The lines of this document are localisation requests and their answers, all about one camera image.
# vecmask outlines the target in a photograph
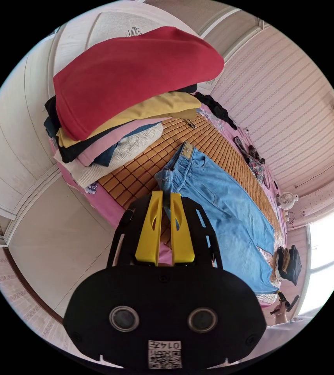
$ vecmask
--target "bright window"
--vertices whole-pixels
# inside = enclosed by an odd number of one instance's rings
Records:
[[[311,238],[310,268],[334,261],[334,212],[309,225]]]
[[[334,212],[309,225],[311,264],[299,314],[324,305],[334,291]]]

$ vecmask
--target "yellow bracket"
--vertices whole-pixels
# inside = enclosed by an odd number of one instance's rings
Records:
[[[171,242],[172,265],[175,263],[191,263],[194,251],[187,218],[185,216],[181,194],[171,193]]]
[[[163,192],[153,191],[135,257],[139,262],[158,265]]]

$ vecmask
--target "pink sweater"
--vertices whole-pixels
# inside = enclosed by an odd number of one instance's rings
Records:
[[[94,159],[98,155],[101,155],[102,152],[106,151],[112,145],[119,142],[127,134],[133,132],[141,126],[162,122],[169,118],[170,117],[145,118],[143,120],[134,120],[128,122],[109,132],[102,138],[99,138],[97,141],[92,143],[85,151],[83,151],[77,158],[84,166],[87,167],[94,161]]]

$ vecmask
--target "qr code sticker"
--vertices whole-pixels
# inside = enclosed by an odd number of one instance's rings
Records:
[[[149,340],[149,368],[182,368],[181,341]]]

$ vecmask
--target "jeans waistband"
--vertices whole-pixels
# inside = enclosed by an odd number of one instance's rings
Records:
[[[193,145],[184,142],[164,167],[165,170],[171,171],[170,178],[172,178],[176,190],[179,191],[184,185],[192,160],[197,152],[199,151]]]

